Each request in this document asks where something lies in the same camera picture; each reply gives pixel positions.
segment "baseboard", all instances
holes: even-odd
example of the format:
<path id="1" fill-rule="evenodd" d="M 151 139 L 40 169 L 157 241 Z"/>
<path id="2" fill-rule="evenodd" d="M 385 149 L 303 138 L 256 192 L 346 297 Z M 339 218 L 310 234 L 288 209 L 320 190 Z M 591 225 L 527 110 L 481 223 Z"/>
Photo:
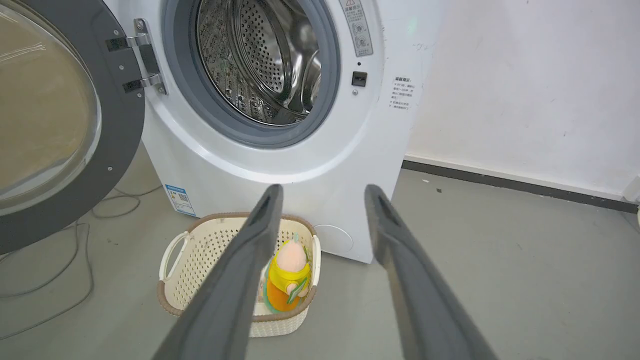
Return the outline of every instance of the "baseboard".
<path id="1" fill-rule="evenodd" d="M 407 154 L 404 157 L 402 168 L 470 181 L 473 183 L 487 184 L 501 188 L 534 193 L 536 195 L 579 202 L 581 204 L 589 204 L 600 208 L 624 211 L 626 213 L 635 214 L 638 210 L 638 204 L 623 201 L 621 195 L 470 167 L 467 165 L 448 163 L 412 154 Z"/>

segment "cable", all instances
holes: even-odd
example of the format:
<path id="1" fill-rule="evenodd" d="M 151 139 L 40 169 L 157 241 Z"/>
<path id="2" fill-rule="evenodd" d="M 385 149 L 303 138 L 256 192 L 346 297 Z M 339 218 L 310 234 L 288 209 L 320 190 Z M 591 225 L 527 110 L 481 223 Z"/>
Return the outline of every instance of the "cable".
<path id="1" fill-rule="evenodd" d="M 114 188 L 114 190 L 119 192 L 121 195 L 115 195 L 115 196 L 112 196 L 112 197 L 106 197 L 106 198 L 102 199 L 98 204 L 100 204 L 101 202 L 105 202 L 105 201 L 109 201 L 109 200 L 113 200 L 113 199 L 119 199 L 119 198 L 122 198 L 122 197 L 128 197 L 128 198 L 135 199 L 136 200 L 136 205 L 132 209 L 129 209 L 127 211 L 124 211 L 123 213 L 119 213 L 119 214 L 115 214 L 115 215 L 97 215 L 93 211 L 93 209 L 91 209 L 91 214 L 97 219 L 116 218 L 116 217 L 122 217 L 124 215 L 130 214 L 135 209 L 137 209 L 138 206 L 140 206 L 140 203 L 142 202 L 141 199 L 140 199 L 141 196 L 144 196 L 144 195 L 146 195 L 148 193 L 152 193 L 152 192 L 160 189 L 161 187 L 162 187 L 162 185 L 160 185 L 160 186 L 158 186 L 156 188 L 153 188 L 153 189 L 151 189 L 149 191 L 146 191 L 146 192 L 143 192 L 143 193 L 138 193 L 138 194 L 126 193 L 126 192 L 123 192 L 123 191 L 121 191 L 121 190 L 119 190 L 117 188 Z M 80 248 L 80 237 L 78 235 L 78 228 L 80 226 L 82 226 L 82 225 L 86 225 L 86 236 L 85 236 L 85 239 L 84 239 L 84 260 L 85 260 L 85 263 L 86 263 L 87 272 L 89 273 L 89 290 L 86 292 L 86 294 L 80 300 L 78 300 L 73 305 L 65 308 L 62 311 L 59 311 L 59 312 L 49 316 L 48 318 L 46 318 L 44 320 L 40 320 L 39 322 L 37 322 L 37 323 L 35 323 L 33 325 L 30 325 L 30 326 L 25 327 L 25 328 L 23 328 L 21 330 L 18 330 L 18 331 L 14 331 L 11 334 L 0 336 L 0 341 L 8 339 L 8 338 L 11 338 L 11 337 L 16 336 L 18 334 L 22 334 L 23 332 L 29 331 L 29 330 L 31 330 L 31 329 L 33 329 L 35 327 L 38 327 L 38 326 L 42 325 L 43 323 L 49 322 L 49 321 L 57 318 L 58 316 L 66 313 L 67 311 L 69 311 L 69 310 L 75 308 L 76 306 L 82 304 L 89 297 L 89 295 L 91 295 L 93 293 L 93 286 L 94 286 L 93 268 L 91 266 L 91 261 L 89 261 L 89 233 L 91 231 L 91 225 L 88 224 L 88 223 L 79 223 L 78 220 L 76 220 L 76 222 L 74 222 L 73 225 L 67 226 L 64 229 L 55 232 L 57 234 L 57 233 L 60 233 L 62 231 L 66 231 L 66 230 L 69 230 L 69 229 L 73 229 L 74 230 L 74 235 L 75 235 L 74 238 L 75 238 L 76 247 L 75 247 L 75 250 L 74 250 L 74 255 L 71 257 L 71 259 L 69 261 L 67 261 L 67 264 L 65 266 L 63 266 L 63 268 L 61 270 L 59 270 L 56 273 L 56 275 L 51 277 L 49 280 L 43 282 L 42 284 L 40 284 L 38 286 L 35 286 L 34 288 L 28 289 L 28 290 L 20 291 L 18 293 L 0 294 L 0 299 L 5 299 L 5 298 L 9 298 L 9 297 L 18 297 L 18 296 L 27 295 L 29 293 L 33 293 L 34 291 L 39 290 L 39 289 L 43 288 L 44 286 L 47 286 L 53 280 L 57 279 L 71 265 L 71 263 L 73 263 L 73 261 L 75 260 L 75 258 L 77 256 L 78 250 Z M 2 263 L 8 257 L 14 255 L 18 251 L 20 251 L 20 250 L 17 250 L 17 251 L 9 253 L 8 255 L 6 255 L 2 259 L 0 259 L 0 263 Z"/>
<path id="2" fill-rule="evenodd" d="M 93 215 L 93 217 L 95 217 L 95 218 L 97 218 L 97 219 L 101 219 L 101 220 L 102 220 L 102 219 L 106 219 L 106 218 L 118 218 L 118 217 L 123 217 L 123 216 L 125 216 L 125 215 L 127 215 L 127 214 L 130 214 L 130 213 L 132 213 L 132 212 L 136 211 L 136 209 L 138 208 L 138 206 L 140 206 L 140 203 L 141 203 L 140 197 L 141 197 L 141 196 L 144 196 L 144 195 L 146 195 L 146 194 L 148 194 L 148 193 L 152 193 L 152 192 L 154 192 L 154 191 L 156 191 L 156 190 L 160 189 L 161 187 L 162 187 L 162 185 L 160 185 L 160 186 L 158 186 L 158 187 L 156 187 L 156 188 L 153 188 L 153 189 L 151 189 L 151 190 L 149 190 L 149 191 L 147 191 L 147 192 L 143 192 L 143 193 L 125 193 L 125 192 L 123 192 L 123 191 L 119 190 L 118 188 L 113 188 L 115 191 L 119 192 L 119 193 L 120 193 L 120 195 L 115 195 L 115 196 L 106 197 L 106 198 L 102 199 L 100 202 L 107 202 L 107 201 L 109 201 L 109 200 L 114 200 L 114 199 L 120 199 L 120 198 L 122 198 L 122 197 L 127 197 L 127 198 L 130 198 L 130 199 L 134 199 L 134 200 L 136 201 L 136 204 L 133 206 L 133 208 L 131 208 L 131 209 L 129 209 L 129 210 L 127 210 L 127 211 L 125 211 L 124 213 L 120 213 L 120 214 L 115 214 L 115 215 L 98 215 L 98 214 L 96 214 L 96 213 L 95 213 L 95 207 L 94 207 L 94 208 L 92 208 L 92 209 L 91 209 L 91 215 Z"/>

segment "yellow plush toy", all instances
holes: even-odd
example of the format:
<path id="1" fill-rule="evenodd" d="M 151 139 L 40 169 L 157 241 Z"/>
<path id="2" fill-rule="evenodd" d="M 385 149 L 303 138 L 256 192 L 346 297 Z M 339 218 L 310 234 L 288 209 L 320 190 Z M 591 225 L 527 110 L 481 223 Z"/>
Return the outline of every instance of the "yellow plush toy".
<path id="1" fill-rule="evenodd" d="M 293 310 L 308 293 L 311 266 L 297 234 L 278 249 L 265 275 L 264 302 L 275 313 Z"/>

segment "front-load washing machine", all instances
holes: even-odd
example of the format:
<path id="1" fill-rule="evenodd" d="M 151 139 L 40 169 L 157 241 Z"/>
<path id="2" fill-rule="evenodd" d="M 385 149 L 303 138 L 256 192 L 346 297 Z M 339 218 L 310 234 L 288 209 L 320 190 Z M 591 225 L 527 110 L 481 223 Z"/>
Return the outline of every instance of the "front-load washing machine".
<path id="1" fill-rule="evenodd" d="M 141 137 L 176 211 L 280 183 L 323 250 L 371 262 L 364 188 L 394 189 L 442 2 L 0 0 L 0 252 L 88 211 Z"/>

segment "metal hinge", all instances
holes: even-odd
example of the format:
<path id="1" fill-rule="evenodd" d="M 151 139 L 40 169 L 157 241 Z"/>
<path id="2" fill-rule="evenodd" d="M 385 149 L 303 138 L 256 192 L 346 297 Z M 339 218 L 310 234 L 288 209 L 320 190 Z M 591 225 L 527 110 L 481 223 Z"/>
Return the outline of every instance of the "metal hinge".
<path id="1" fill-rule="evenodd" d="M 124 83 L 122 86 L 125 92 L 133 92 L 140 88 L 146 88 L 153 86 L 160 94 L 167 94 L 166 87 L 164 86 L 162 75 L 160 74 L 160 67 L 156 60 L 156 53 L 151 42 L 151 35 L 148 32 L 147 21 L 145 19 L 134 19 L 133 27 L 136 30 L 136 35 L 133 37 L 114 38 L 107 43 L 109 51 L 116 51 L 123 48 L 138 48 L 140 52 L 140 58 L 142 64 L 140 66 L 140 72 L 147 74 L 145 78 L 137 79 Z"/>

